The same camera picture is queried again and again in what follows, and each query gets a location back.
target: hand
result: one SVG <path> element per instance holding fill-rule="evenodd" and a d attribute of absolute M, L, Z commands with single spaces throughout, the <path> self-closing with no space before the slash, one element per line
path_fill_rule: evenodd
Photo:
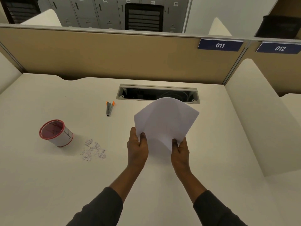
<path fill-rule="evenodd" d="M 170 159 L 178 177 L 185 173 L 191 173 L 189 167 L 189 150 L 186 137 L 184 137 L 179 147 L 177 141 L 175 139 L 172 140 L 172 152 Z"/>
<path fill-rule="evenodd" d="M 145 133 L 141 133 L 140 142 L 136 135 L 136 128 L 132 127 L 128 146 L 128 166 L 143 168 L 148 158 L 148 142 Z"/>

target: sweater sleeve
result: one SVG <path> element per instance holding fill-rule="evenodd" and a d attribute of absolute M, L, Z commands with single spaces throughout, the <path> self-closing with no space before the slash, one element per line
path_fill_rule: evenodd
<path fill-rule="evenodd" d="M 209 190 L 196 199 L 193 208 L 203 226 L 246 226 Z"/>
<path fill-rule="evenodd" d="M 74 215 L 67 226 L 116 226 L 122 212 L 121 197 L 110 187 L 106 187 L 81 212 Z"/>

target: paper cup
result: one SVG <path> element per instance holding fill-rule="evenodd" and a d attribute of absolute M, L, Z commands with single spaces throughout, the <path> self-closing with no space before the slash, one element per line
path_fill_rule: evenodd
<path fill-rule="evenodd" d="M 39 132 L 42 139 L 48 140 L 58 147 L 64 147 L 73 140 L 73 133 L 61 120 L 52 120 L 45 123 Z"/>

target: locker number label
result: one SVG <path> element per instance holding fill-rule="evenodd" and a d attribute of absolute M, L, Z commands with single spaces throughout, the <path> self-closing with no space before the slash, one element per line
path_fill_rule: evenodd
<path fill-rule="evenodd" d="M 301 44 L 282 44 L 273 42 L 262 42 L 256 52 L 298 54 L 301 51 Z"/>
<path fill-rule="evenodd" d="M 239 51 L 242 45 L 243 45 L 242 40 L 201 39 L 198 49 L 219 50 L 219 51 Z"/>

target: left hand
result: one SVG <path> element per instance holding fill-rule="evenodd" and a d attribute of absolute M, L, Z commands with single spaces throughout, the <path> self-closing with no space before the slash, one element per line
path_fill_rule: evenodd
<path fill-rule="evenodd" d="M 128 166 L 143 168 L 148 158 L 148 142 L 145 133 L 141 133 L 140 142 L 136 135 L 136 128 L 132 127 L 128 146 Z"/>

